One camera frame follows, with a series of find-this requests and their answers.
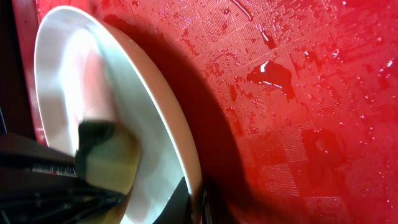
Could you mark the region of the white plate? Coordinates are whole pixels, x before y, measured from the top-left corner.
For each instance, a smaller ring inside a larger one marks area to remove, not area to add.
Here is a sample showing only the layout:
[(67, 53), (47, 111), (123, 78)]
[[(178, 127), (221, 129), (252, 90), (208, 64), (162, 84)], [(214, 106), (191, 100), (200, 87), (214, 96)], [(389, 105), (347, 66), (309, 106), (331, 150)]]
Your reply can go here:
[(90, 52), (114, 93), (122, 124), (141, 146), (139, 168), (123, 223), (154, 223), (178, 184), (188, 198), (178, 211), (200, 221), (202, 185), (197, 149), (184, 113), (163, 74), (128, 35), (72, 6), (42, 19), (35, 40), (37, 107), (48, 146), (69, 155), (78, 148), (78, 123), (86, 113), (83, 71)]

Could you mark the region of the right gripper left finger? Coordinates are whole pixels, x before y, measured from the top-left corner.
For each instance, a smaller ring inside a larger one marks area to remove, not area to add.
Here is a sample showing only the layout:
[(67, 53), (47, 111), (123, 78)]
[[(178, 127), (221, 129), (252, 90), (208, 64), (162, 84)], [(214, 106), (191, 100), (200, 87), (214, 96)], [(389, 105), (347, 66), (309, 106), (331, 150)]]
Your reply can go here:
[(185, 178), (182, 177), (154, 224), (192, 224), (193, 212)]

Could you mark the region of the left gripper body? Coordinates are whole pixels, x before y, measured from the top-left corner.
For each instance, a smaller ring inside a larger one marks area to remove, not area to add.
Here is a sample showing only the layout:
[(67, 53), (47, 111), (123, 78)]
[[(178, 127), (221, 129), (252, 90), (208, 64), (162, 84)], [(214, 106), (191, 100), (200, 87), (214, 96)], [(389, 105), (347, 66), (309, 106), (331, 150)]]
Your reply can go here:
[(1, 136), (1, 223), (83, 223), (125, 200), (79, 179), (72, 156), (16, 134)]

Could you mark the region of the green yellow sponge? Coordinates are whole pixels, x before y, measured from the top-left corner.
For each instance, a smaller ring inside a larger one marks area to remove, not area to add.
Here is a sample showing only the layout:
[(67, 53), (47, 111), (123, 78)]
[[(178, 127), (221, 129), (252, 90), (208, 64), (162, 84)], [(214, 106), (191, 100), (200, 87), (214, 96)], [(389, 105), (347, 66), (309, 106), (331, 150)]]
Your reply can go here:
[(127, 195), (141, 157), (136, 138), (118, 122), (95, 119), (79, 124), (78, 137), (78, 177), (95, 187)]

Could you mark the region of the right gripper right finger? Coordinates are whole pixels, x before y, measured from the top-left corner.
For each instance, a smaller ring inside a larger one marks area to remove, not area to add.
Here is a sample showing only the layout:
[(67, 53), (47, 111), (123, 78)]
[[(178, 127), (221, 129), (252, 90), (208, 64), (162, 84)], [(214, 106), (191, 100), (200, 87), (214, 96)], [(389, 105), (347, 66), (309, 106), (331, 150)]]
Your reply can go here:
[(211, 179), (203, 184), (201, 200), (202, 224), (238, 224), (219, 188)]

